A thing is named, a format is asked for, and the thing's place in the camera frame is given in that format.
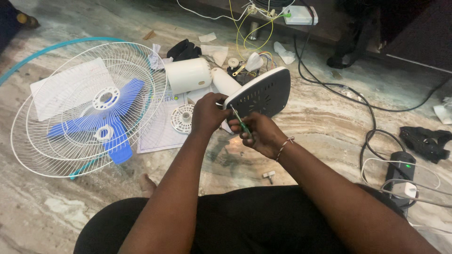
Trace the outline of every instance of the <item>black cloth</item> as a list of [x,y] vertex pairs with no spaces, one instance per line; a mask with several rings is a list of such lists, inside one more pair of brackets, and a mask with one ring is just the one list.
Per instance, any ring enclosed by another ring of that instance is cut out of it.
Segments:
[[193,42],[189,42],[188,39],[177,43],[174,47],[168,50],[168,53],[166,53],[166,57],[172,57],[173,62],[199,58],[199,55],[202,55],[201,48],[196,47],[195,44]]
[[446,143],[452,140],[452,133],[449,131],[404,126],[400,127],[399,137],[408,148],[434,164],[449,158],[450,151],[444,149]]
[[[360,186],[403,217],[386,196]],[[116,254],[147,200],[128,198],[102,209],[80,233],[74,253]],[[348,253],[348,250],[302,189],[293,185],[252,187],[199,197],[191,253]]]

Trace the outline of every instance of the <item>marble floor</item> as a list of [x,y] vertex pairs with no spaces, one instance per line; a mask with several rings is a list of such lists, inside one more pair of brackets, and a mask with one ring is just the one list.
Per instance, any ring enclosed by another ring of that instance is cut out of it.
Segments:
[[[209,20],[198,17],[174,4],[145,0],[11,0],[19,10],[36,17],[41,27],[23,30],[0,56],[0,73],[5,73],[18,61],[33,52],[58,42],[84,37],[117,37],[151,47],[162,46],[160,54],[177,42],[188,38],[199,45],[198,36],[215,32],[217,39],[208,45],[228,46],[228,58],[239,55],[236,50],[236,28],[229,19]],[[142,38],[151,30],[156,37]],[[269,35],[263,31],[257,44]],[[264,50],[273,51],[279,41],[293,51],[292,37],[274,31]],[[129,161],[112,166],[76,180],[46,178],[34,174],[16,160],[10,147],[10,130],[21,103],[29,96],[29,84],[49,76],[72,56],[102,42],[67,46],[39,58],[14,73],[0,87],[0,253],[71,253],[85,223],[106,205],[140,195],[136,184],[141,173],[148,173],[159,183],[178,149],[147,154],[135,154]],[[250,52],[239,46],[243,56]],[[332,47],[311,42],[304,58],[311,71],[323,81],[335,81],[326,59]],[[345,100],[326,89],[304,82],[294,62],[285,65],[274,55],[278,66],[291,71],[292,88],[286,108],[273,119],[288,135],[319,157],[334,170],[353,182],[361,182],[358,155],[365,133],[372,121],[365,106]],[[436,86],[444,74],[405,63],[388,63],[365,57],[352,67],[338,70],[341,82],[361,92],[372,104],[401,109],[419,104]],[[422,126],[432,130],[452,128],[440,123],[432,106],[440,103],[445,89],[417,110],[390,113],[375,110],[377,126],[395,135],[402,126]],[[375,150],[389,155],[399,150],[397,144],[383,135],[372,140]],[[452,149],[452,143],[446,145]],[[373,157],[370,152],[365,158]],[[442,160],[437,165],[416,156],[418,164],[437,172],[440,189],[452,192],[452,161]],[[384,163],[371,163],[368,178],[376,186],[383,183]],[[218,130],[211,138],[202,165],[199,194],[215,194],[251,187],[270,185],[262,174],[275,170],[276,185],[295,184],[285,170],[274,161],[242,146],[239,137]],[[415,180],[434,185],[435,177],[418,169]],[[429,191],[422,198],[452,203],[452,198]],[[452,231],[452,210],[418,202],[409,210],[409,221]],[[442,253],[452,253],[452,236],[421,234]]]

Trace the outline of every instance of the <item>crumpled paper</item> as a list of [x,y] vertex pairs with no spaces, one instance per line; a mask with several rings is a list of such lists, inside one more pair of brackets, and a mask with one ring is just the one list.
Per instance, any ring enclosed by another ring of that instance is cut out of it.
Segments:
[[223,63],[227,57],[228,47],[223,46],[210,46],[210,45],[201,45],[201,52],[203,56],[207,56],[207,58],[216,63],[218,66],[223,66]]
[[273,47],[285,64],[291,64],[295,61],[295,53],[287,51],[279,42],[275,42]]
[[217,37],[215,33],[210,33],[202,36],[198,36],[200,42],[209,42],[215,40]]
[[160,51],[161,46],[159,44],[152,44],[152,51],[154,51],[153,53],[151,53],[148,56],[148,60],[149,60],[149,64],[151,65],[151,69],[154,70],[160,70],[164,68],[163,64],[167,64],[167,63],[171,63],[173,61],[173,58],[164,58],[162,59],[162,61],[159,61],[159,51]]
[[258,53],[254,52],[253,54],[251,54],[251,56],[248,57],[245,69],[247,71],[254,71],[256,69],[259,69],[263,64],[264,61],[262,60],[262,58]]

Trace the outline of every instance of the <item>hand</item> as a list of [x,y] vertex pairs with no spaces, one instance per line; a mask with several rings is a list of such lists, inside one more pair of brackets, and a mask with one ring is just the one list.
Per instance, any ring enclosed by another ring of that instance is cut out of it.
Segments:
[[245,117],[242,121],[250,129],[254,143],[253,139],[250,139],[248,134],[243,132],[239,125],[239,120],[234,119],[229,121],[231,130],[235,133],[240,133],[240,138],[243,139],[245,146],[251,147],[265,157],[275,160],[281,146],[287,140],[287,136],[272,119],[257,112],[252,112],[250,116]]
[[226,98],[224,94],[210,92],[196,102],[192,116],[192,133],[212,136],[221,122],[232,114],[232,109],[223,110],[222,106],[215,104],[223,104]]

